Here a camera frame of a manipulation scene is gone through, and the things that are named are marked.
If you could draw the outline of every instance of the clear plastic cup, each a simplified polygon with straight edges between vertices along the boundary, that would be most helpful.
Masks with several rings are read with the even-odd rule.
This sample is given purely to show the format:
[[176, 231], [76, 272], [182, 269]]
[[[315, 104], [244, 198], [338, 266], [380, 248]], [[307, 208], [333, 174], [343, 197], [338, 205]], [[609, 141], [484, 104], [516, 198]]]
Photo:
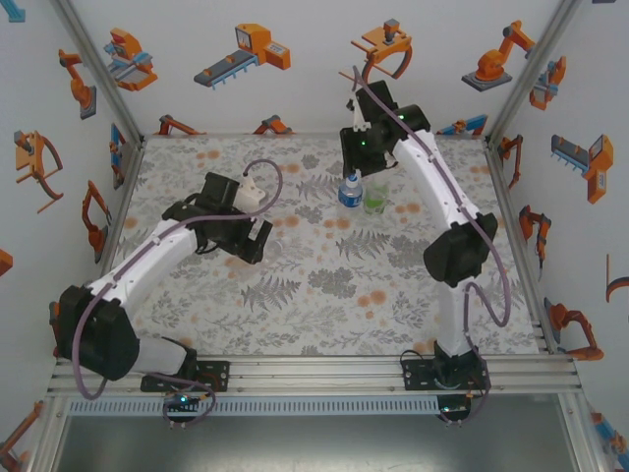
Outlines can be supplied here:
[[388, 182], [381, 178], [364, 183], [363, 209], [366, 214], [382, 214], [389, 197]]

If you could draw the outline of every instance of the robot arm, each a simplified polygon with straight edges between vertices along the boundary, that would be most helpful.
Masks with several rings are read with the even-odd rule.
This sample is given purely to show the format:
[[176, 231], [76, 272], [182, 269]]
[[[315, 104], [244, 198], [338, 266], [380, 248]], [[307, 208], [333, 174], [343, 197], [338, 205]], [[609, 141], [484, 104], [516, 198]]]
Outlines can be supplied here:
[[[117, 381], [131, 371], [191, 379], [196, 351], [166, 338], [138, 338], [131, 319], [154, 286], [187, 256], [220, 248], [249, 264], [261, 261], [272, 224], [264, 221], [251, 239], [256, 220], [243, 219], [244, 213], [234, 207], [237, 200], [250, 204], [251, 195], [250, 187], [208, 173], [202, 191], [168, 208], [155, 230], [120, 265], [88, 286], [64, 291], [54, 307], [58, 353], [72, 359], [79, 332], [81, 365], [107, 380]], [[231, 219], [191, 220], [211, 215]], [[215, 246], [208, 249], [210, 241]], [[81, 332], [78, 325], [86, 307], [101, 293]]]
[[[359, 104], [362, 115], [371, 125], [365, 131], [345, 129], [341, 132], [344, 167], [361, 171], [363, 166], [371, 171], [382, 170], [382, 166], [372, 166], [369, 155], [390, 152], [413, 176], [436, 220], [440, 235], [424, 251], [429, 274], [442, 282], [438, 285], [441, 322], [435, 345], [434, 369], [444, 385], [466, 382], [469, 373], [480, 362], [477, 354], [472, 352], [465, 332], [466, 290], [481, 273], [489, 253], [489, 247], [478, 230], [480, 228], [492, 240], [497, 220], [491, 213], [480, 214], [461, 190], [443, 160], [434, 135], [429, 132], [429, 122], [419, 106], [397, 107], [384, 82], [369, 84], [369, 92], [366, 88], [357, 91], [352, 103]], [[390, 110], [390, 115], [383, 111], [384, 108]], [[408, 131], [391, 115], [401, 120]], [[358, 144], [364, 144], [369, 151], [356, 151], [361, 149]]]

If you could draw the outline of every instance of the metal bracket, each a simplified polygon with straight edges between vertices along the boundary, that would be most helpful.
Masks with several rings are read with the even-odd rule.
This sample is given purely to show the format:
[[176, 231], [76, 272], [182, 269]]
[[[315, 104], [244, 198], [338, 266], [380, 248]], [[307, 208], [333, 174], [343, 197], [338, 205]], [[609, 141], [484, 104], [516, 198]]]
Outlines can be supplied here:
[[[229, 384], [229, 362], [227, 361], [200, 361], [197, 363], [197, 381], [209, 386], [215, 392], [227, 391]], [[179, 383], [170, 383], [156, 379], [155, 377], [142, 377], [140, 391], [146, 393], [172, 392], [181, 390]], [[202, 388], [193, 386], [190, 391], [203, 391]]]

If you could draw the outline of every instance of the cable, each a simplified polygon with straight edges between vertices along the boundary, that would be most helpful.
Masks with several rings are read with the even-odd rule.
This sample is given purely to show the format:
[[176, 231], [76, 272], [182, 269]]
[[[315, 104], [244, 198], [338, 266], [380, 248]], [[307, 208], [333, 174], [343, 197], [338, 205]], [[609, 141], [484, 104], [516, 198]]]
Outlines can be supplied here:
[[[151, 377], [155, 377], [156, 379], [160, 379], [161, 381], [167, 381], [167, 382], [170, 382], [172, 384], [188, 385], [190, 387], [196, 386], [198, 388], [201, 388], [201, 389], [205, 390], [208, 393], [208, 395], [202, 395], [199, 398], [199, 401], [203, 401], [206, 398], [211, 397], [211, 399], [212, 399], [211, 405], [209, 405], [205, 409], [205, 411], [203, 411], [195, 419], [193, 419], [191, 421], [187, 421], [185, 423], [182, 423], [182, 428], [190, 427], [192, 425], [195, 425], [196, 423], [199, 423], [199, 422], [203, 421], [214, 410], [214, 407], [216, 406], [216, 395], [214, 394], [214, 391], [209, 386], [207, 386], [206, 384], [201, 383], [201, 382], [196, 382], [196, 381], [187, 381], [185, 379], [178, 379], [177, 377], [164, 376], [163, 374], [158, 374], [158, 373], [151, 373], [149, 375]], [[168, 404], [166, 402], [164, 402], [164, 406], [162, 407], [161, 414], [162, 414], [162, 417], [164, 418], [164, 420], [166, 420], [168, 423], [170, 423], [170, 426], [172, 428], [174, 426], [174, 423], [168, 417]]]
[[[188, 226], [189, 224], [192, 224], [192, 223], [198, 223], [202, 221], [238, 221], [241, 219], [250, 219], [264, 213], [265, 211], [273, 207], [273, 205], [275, 205], [275, 203], [279, 199], [279, 196], [282, 192], [282, 188], [284, 187], [284, 179], [282, 177], [282, 171], [280, 170], [279, 166], [270, 159], [266, 159], [266, 158], [256, 159], [250, 162], [249, 164], [247, 164], [247, 166], [245, 167], [245, 170], [243, 171], [243, 176], [247, 177], [247, 175], [249, 175], [249, 170], [254, 165], [257, 165], [257, 164], [269, 164], [273, 167], [273, 169], [277, 173], [277, 180], [278, 180], [277, 190], [275, 192], [275, 195], [273, 195], [271, 200], [265, 206], [263, 206], [260, 209], [257, 209], [256, 211], [253, 211], [251, 213], [245, 213], [245, 214], [209, 214], [206, 216], [195, 216], [192, 218], [188, 218], [164, 230], [162, 233], [157, 235], [156, 239], [159, 242], [161, 242], [164, 238], [166, 238], [172, 232], [178, 230], [181, 227]], [[146, 244], [146, 246], [144, 246], [141, 250], [139, 250], [137, 254], [135, 254], [132, 258], [126, 261], [123, 264], [123, 266], [116, 273], [114, 273], [113, 275], [114, 282], [118, 282], [122, 278], [122, 276], [126, 272], [128, 272], [129, 269], [131, 269], [131, 267], [133, 267], [134, 264], [137, 263], [154, 246], [155, 246], [155, 242], [154, 240], [152, 240], [148, 244]], [[110, 282], [106, 283], [102, 287], [102, 289], [94, 296], [94, 298], [90, 300], [90, 302], [87, 304], [86, 309], [83, 311], [83, 314], [81, 315], [81, 318], [79, 319], [79, 322], [77, 323], [75, 335], [72, 340], [72, 370], [75, 376], [75, 381], [77, 383], [77, 390], [81, 393], [81, 395], [84, 398], [88, 400], [95, 400], [102, 394], [102, 392], [105, 390], [105, 386], [107, 385], [107, 379], [102, 380], [102, 384], [100, 385], [96, 393], [90, 393], [87, 390], [86, 385], [83, 382], [83, 375], [81, 374], [81, 362], [79, 359], [81, 337], [83, 336], [83, 331], [86, 327], [86, 323], [87, 323], [87, 320], [89, 319], [89, 315], [91, 315], [91, 312], [93, 311], [95, 306], [102, 300], [105, 294], [112, 287], [113, 287], [112, 283]]]
[[415, 354], [420, 359], [424, 360], [424, 356], [420, 354], [419, 352], [417, 352], [415, 349], [407, 349], [402, 354], [400, 354], [400, 365], [402, 365], [402, 358], [404, 357], [404, 354]]
[[218, 245], [214, 245], [213, 247], [209, 248], [209, 249], [197, 249], [195, 251], [195, 254], [198, 254], [199, 256], [202, 256], [203, 254], [209, 254], [209, 253], [213, 253], [214, 251], [216, 251], [218, 249]]
[[[413, 130], [411, 130], [411, 128], [393, 112], [393, 110], [391, 110], [388, 106], [386, 106], [375, 95], [375, 93], [373, 93], [369, 85], [361, 77], [358, 71], [358, 68], [354, 66], [352, 69], [354, 71], [354, 86], [352, 90], [356, 89], [357, 83], [360, 84], [361, 87], [363, 87], [363, 89], [365, 90], [365, 92], [375, 102], [375, 104], [377, 104], [382, 109], [382, 111], [384, 111], [387, 115], [389, 115], [389, 117], [400, 128], [402, 128], [408, 134], [408, 136], [411, 139], [413, 139], [428, 154], [429, 157], [432, 157], [433, 153], [430, 147], [426, 143], [424, 143], [417, 136], [417, 134]], [[464, 305], [463, 305], [463, 333], [465, 335], [465, 339], [467, 340], [470, 346], [470, 349], [478, 357], [479, 361], [481, 362], [483, 366], [483, 369], [487, 372], [487, 378], [486, 378], [486, 391], [481, 400], [481, 404], [478, 406], [478, 408], [475, 408], [474, 411], [470, 414], [470, 416], [468, 416], [465, 420], [458, 422], [459, 426], [461, 426], [464, 423], [467, 423], [468, 421], [472, 420], [478, 414], [478, 412], [481, 411], [481, 409], [485, 406], [486, 399], [489, 397], [488, 395], [489, 390], [491, 389], [491, 381], [489, 379], [489, 370], [487, 369], [486, 360], [483, 358], [483, 356], [481, 356], [481, 353], [479, 352], [477, 347], [474, 345], [474, 341], [472, 341], [472, 338], [470, 337], [470, 326], [469, 326], [470, 290], [474, 289], [477, 295], [481, 298], [481, 300], [483, 300], [483, 303], [486, 306], [487, 311], [489, 312], [489, 315], [491, 316], [491, 319], [493, 320], [493, 322], [496, 323], [498, 327], [505, 327], [509, 323], [509, 319], [511, 316], [511, 289], [509, 287], [509, 279], [506, 276], [506, 271], [502, 263], [502, 258], [500, 257], [498, 250], [495, 248], [495, 246], [491, 242], [491, 239], [489, 238], [489, 236], [487, 236], [484, 230], [480, 227], [480, 225], [476, 222], [476, 220], [470, 215], [468, 210], [464, 207], [463, 201], [461, 200], [461, 196], [456, 191], [456, 188], [454, 187], [454, 184], [452, 183], [447, 173], [445, 172], [445, 169], [443, 169], [443, 167], [437, 161], [437, 159], [430, 159], [429, 161], [434, 165], [436, 170], [439, 172], [439, 175], [441, 176], [441, 178], [447, 185], [448, 190], [452, 194], [454, 201], [459, 206], [459, 209], [461, 210], [463, 215], [468, 219], [470, 224], [474, 227], [476, 232], [479, 233], [481, 238], [483, 238], [483, 241], [485, 241], [485, 243], [489, 247], [489, 250], [491, 251], [491, 255], [495, 259], [496, 265], [498, 266], [500, 278], [502, 279], [502, 290], [504, 293], [504, 317], [502, 320], [499, 320], [495, 312], [493, 311], [493, 307], [491, 306], [491, 303], [487, 299], [485, 292], [483, 292], [483, 289], [476, 282], [473, 282], [473, 281], [468, 282], [468, 284], [465, 286], [465, 298], [464, 298]], [[445, 417], [443, 412], [440, 413], [440, 416], [448, 425], [452, 423], [451, 420]]]

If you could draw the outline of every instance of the white wall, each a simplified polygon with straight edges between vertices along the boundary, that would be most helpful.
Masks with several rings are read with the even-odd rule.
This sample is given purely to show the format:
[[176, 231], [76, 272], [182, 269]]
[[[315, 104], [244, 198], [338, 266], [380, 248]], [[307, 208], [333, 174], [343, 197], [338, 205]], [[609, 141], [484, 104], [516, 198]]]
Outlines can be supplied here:
[[[133, 34], [153, 56], [157, 82], [130, 92], [124, 99], [145, 133], [158, 129], [158, 119], [175, 119], [209, 132], [252, 132], [259, 121], [278, 114], [296, 132], [338, 131], [351, 122], [344, 108], [351, 83], [337, 74], [352, 65], [362, 68], [365, 53], [350, 40], [390, 18], [413, 37], [411, 65], [398, 80], [390, 79], [401, 104], [418, 103], [435, 130], [458, 119], [501, 109], [522, 71], [524, 51], [514, 48], [506, 71], [514, 81], [485, 92], [461, 82], [475, 71], [479, 58], [497, 48], [502, 30], [522, 20], [523, 31], [538, 40], [557, 0], [273, 0], [203, 2], [200, 0], [74, 0], [98, 47], [109, 31]], [[234, 27], [258, 23], [275, 41], [291, 50], [292, 67], [251, 69], [216, 90], [193, 77], [237, 48]], [[104, 61], [109, 56], [101, 50]], [[372, 71], [371, 80], [386, 78]]]
[[[27, 11], [22, 24], [0, 15], [0, 249], [14, 266], [0, 277], [0, 441], [30, 412], [46, 391], [54, 365], [54, 338], [48, 325], [48, 303], [70, 284], [99, 275], [81, 220], [82, 200], [91, 179], [112, 212], [123, 189], [113, 190], [109, 133], [114, 115], [100, 90], [97, 112], [84, 121], [70, 92], [70, 75], [59, 65], [58, 49], [77, 52], [49, 2], [20, 0]], [[87, 85], [94, 80], [77, 69]], [[48, 201], [33, 179], [17, 184], [26, 170], [15, 169], [13, 134], [37, 130], [56, 147], [63, 170], [49, 179], [64, 197], [40, 214]], [[46, 170], [54, 166], [45, 152]], [[96, 205], [92, 221], [105, 224]]]
[[[626, 20], [629, 3], [592, 5], [584, 2], [551, 59], [567, 58], [559, 95], [546, 112], [526, 103], [507, 137], [524, 137], [521, 180], [511, 191], [516, 208], [529, 204], [545, 213], [552, 226], [542, 292], [553, 303], [581, 310], [594, 326], [605, 353], [598, 362], [579, 362], [586, 394], [621, 434], [629, 435], [628, 290], [618, 289], [605, 302], [605, 255], [611, 255], [611, 279], [629, 275], [629, 134], [627, 133]], [[607, 193], [596, 204], [587, 201], [587, 182], [551, 157], [550, 139], [563, 136], [585, 149], [605, 133], [614, 146], [614, 164], [607, 171]], [[509, 180], [513, 158], [505, 165]], [[537, 266], [530, 241], [531, 262]], [[580, 329], [562, 333], [562, 345], [585, 345]]]

